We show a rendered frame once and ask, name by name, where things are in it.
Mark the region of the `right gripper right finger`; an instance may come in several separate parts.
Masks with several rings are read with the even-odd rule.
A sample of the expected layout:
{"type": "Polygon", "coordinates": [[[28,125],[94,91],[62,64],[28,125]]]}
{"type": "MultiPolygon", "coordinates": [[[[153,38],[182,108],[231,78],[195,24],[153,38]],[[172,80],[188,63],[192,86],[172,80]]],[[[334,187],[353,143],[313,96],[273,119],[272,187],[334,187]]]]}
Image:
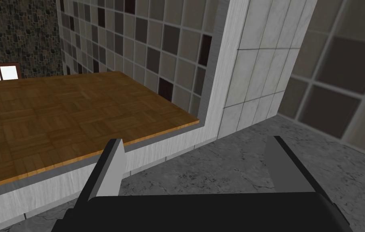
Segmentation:
{"type": "Polygon", "coordinates": [[[321,185],[280,136],[267,137],[264,159],[276,192],[316,192],[332,202],[321,185]]]}

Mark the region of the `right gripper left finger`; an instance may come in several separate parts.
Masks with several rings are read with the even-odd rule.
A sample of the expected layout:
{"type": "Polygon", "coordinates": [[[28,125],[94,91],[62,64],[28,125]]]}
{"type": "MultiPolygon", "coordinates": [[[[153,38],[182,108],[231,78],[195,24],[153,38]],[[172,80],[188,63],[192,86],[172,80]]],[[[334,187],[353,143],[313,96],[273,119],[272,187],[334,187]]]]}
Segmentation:
{"type": "Polygon", "coordinates": [[[75,208],[81,208],[95,197],[118,196],[126,166],[122,139],[111,139],[100,155],[83,187],[75,208]]]}

